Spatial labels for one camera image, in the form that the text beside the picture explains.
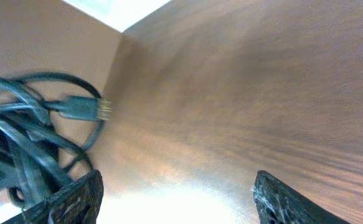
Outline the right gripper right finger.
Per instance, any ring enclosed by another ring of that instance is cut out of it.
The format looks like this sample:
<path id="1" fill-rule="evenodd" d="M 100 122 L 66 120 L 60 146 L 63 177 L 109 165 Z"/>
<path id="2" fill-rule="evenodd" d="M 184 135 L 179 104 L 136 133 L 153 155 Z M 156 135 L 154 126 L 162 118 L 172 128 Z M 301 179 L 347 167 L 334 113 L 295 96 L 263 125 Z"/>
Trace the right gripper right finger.
<path id="1" fill-rule="evenodd" d="M 265 170 L 257 172 L 253 198 L 261 224 L 348 224 Z"/>

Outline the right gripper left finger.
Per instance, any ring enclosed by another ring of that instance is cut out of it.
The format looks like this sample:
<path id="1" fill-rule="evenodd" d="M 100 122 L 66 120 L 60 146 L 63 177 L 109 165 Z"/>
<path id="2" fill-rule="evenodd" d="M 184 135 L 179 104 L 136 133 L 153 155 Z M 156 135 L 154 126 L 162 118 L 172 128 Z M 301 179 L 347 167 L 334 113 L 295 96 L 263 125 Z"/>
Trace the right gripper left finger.
<path id="1" fill-rule="evenodd" d="M 101 173 L 93 170 L 4 224 L 95 224 L 103 194 Z"/>

